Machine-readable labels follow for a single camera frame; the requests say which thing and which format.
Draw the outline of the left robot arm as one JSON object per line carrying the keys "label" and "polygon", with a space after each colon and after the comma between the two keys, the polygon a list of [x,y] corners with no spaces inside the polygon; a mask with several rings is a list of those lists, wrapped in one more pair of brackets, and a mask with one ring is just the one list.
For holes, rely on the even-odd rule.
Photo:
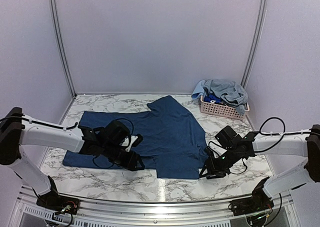
{"label": "left robot arm", "polygon": [[25,153],[24,146],[57,148],[89,156],[104,156],[113,165],[135,172],[145,169],[142,158],[133,151],[143,140],[120,119],[107,126],[90,128],[75,123],[63,126],[25,115],[14,107],[0,120],[0,164],[10,168],[34,191],[38,206],[61,210],[75,209],[78,199],[59,194],[54,180],[44,174]]}

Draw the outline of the dark blue t-shirt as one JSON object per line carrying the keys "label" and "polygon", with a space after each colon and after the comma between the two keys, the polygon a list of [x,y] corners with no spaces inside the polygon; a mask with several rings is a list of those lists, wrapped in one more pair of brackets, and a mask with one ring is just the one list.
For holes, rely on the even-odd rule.
{"label": "dark blue t-shirt", "polygon": [[133,150],[146,169],[155,169],[158,178],[199,179],[199,169],[208,155],[206,133],[193,114],[167,95],[147,104],[148,111],[136,113],[85,111],[80,125],[105,127],[120,119],[143,141]]}

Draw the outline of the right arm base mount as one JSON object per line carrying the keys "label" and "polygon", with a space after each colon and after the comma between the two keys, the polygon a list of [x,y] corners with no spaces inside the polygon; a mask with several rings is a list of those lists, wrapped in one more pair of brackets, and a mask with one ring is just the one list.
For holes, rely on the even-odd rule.
{"label": "right arm base mount", "polygon": [[273,207],[274,202],[270,198],[255,195],[232,200],[228,209],[232,211],[234,216],[240,216],[269,210]]}

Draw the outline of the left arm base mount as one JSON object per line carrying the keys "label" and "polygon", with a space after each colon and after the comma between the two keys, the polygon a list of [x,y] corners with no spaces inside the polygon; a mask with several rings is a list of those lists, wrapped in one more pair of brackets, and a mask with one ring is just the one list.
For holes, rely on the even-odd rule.
{"label": "left arm base mount", "polygon": [[50,191],[44,195],[37,195],[36,204],[40,207],[55,211],[56,215],[76,215],[79,209],[78,198],[60,195],[56,191]]}

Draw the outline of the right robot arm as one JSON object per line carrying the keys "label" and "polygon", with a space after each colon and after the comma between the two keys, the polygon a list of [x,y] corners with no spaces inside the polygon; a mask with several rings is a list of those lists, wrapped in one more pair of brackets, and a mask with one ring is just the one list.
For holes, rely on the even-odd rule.
{"label": "right robot arm", "polygon": [[244,137],[229,125],[215,136],[225,152],[215,157],[207,147],[207,160],[199,176],[207,179],[223,178],[231,174],[231,167],[238,161],[259,155],[293,155],[304,157],[295,167],[273,177],[261,180],[251,193],[251,197],[233,200],[237,210],[241,207],[258,211],[273,206],[274,196],[297,189],[307,183],[320,181],[320,126],[298,132],[262,133],[251,131]]}

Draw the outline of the pink plastic laundry basket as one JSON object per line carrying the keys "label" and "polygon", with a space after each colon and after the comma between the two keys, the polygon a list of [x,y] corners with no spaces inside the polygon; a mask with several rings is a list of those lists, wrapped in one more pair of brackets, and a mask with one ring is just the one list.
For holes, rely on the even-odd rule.
{"label": "pink plastic laundry basket", "polygon": [[233,107],[229,107],[227,105],[209,103],[203,101],[203,96],[200,96],[200,112],[204,114],[231,118],[235,120],[243,120],[247,113],[250,111],[250,106],[248,103],[245,104],[245,114],[240,115],[237,110]]}

